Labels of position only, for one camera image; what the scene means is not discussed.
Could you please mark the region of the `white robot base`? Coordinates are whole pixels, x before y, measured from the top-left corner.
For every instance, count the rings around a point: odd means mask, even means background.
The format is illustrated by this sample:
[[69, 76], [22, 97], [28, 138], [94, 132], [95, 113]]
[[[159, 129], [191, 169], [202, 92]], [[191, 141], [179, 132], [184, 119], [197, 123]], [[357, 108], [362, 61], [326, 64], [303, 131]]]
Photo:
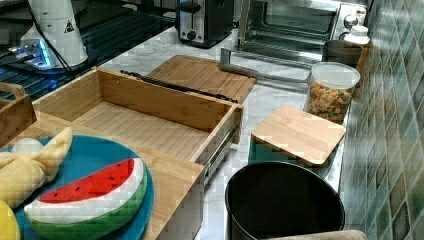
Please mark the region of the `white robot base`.
[[39, 70], [66, 69], [88, 59], [71, 0], [28, 0], [33, 26], [9, 51]]

